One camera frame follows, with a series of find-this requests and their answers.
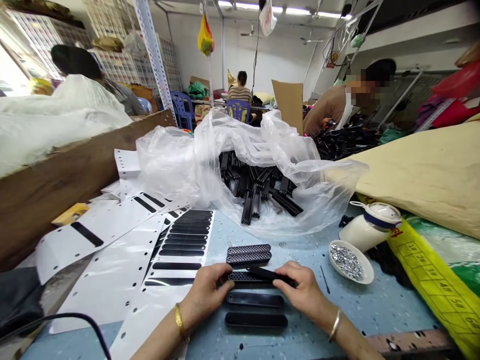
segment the apron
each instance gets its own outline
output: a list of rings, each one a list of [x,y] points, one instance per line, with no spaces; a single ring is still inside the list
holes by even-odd
[[[345,89],[345,108],[343,109],[343,114],[335,130],[340,130],[344,127],[344,125],[349,121],[353,109],[354,106],[352,105],[352,94],[347,92],[347,89]]]

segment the white container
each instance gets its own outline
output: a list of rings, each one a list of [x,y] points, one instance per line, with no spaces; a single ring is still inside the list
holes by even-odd
[[[384,202],[365,205],[358,201],[350,201],[350,204],[364,208],[365,214],[354,218],[340,230],[338,236],[362,253],[387,240],[390,229],[402,224],[400,211]]]
[[[363,269],[363,280],[355,280],[351,277],[349,277],[346,273],[344,273],[337,265],[337,263],[335,263],[335,260],[334,258],[332,257],[332,245],[333,244],[337,244],[337,245],[340,245],[344,248],[347,248],[349,249],[352,253],[354,253],[358,259],[358,261],[360,262],[360,265],[361,265],[361,268]],[[345,242],[345,241],[342,241],[342,240],[333,240],[330,245],[328,246],[328,255],[330,257],[330,263],[331,265],[333,266],[333,268],[338,271],[338,273],[340,275],[342,275],[344,278],[347,278],[349,280],[352,280],[356,283],[359,283],[359,284],[364,284],[364,285],[368,285],[368,284],[371,284],[374,279],[375,279],[375,272],[374,272],[374,268],[372,267],[372,264],[370,263],[370,261],[367,259],[367,257],[360,251],[358,250],[355,246],[353,246],[352,244],[348,243],[348,242]]]

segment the gold bangle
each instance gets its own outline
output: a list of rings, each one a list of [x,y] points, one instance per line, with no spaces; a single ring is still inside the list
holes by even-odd
[[[332,340],[335,338],[335,336],[337,335],[337,330],[339,329],[339,325],[340,325],[340,316],[342,315],[342,310],[340,310],[340,308],[338,308],[338,310],[336,311],[336,318],[335,318],[335,323],[333,323],[333,328],[331,329],[331,333],[330,333],[330,336],[328,337],[328,342],[331,343]]]
[[[190,342],[190,336],[187,336],[187,334],[185,334],[184,322],[182,321],[182,316],[180,315],[180,308],[179,308],[179,303],[178,302],[175,304],[175,321],[176,321],[176,325],[178,327],[178,331],[180,332],[181,337],[183,338],[184,341],[189,343]]]

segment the yellow measuring tape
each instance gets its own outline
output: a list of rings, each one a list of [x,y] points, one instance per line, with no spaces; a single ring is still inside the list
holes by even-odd
[[[365,204],[375,199],[357,194]],[[388,244],[413,286],[468,360],[480,357],[480,298],[405,220]]]

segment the hand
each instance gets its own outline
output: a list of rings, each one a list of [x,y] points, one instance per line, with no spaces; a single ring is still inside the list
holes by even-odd
[[[307,315],[325,331],[329,331],[332,327],[331,318],[333,317],[335,321],[337,307],[320,290],[314,272],[294,261],[288,261],[275,272],[295,280],[298,286],[293,288],[278,279],[273,280],[273,285],[286,295],[297,310]]]
[[[187,334],[220,307],[235,283],[227,281],[217,290],[217,282],[232,270],[227,263],[216,263],[198,270],[190,291],[179,305],[183,327]]]

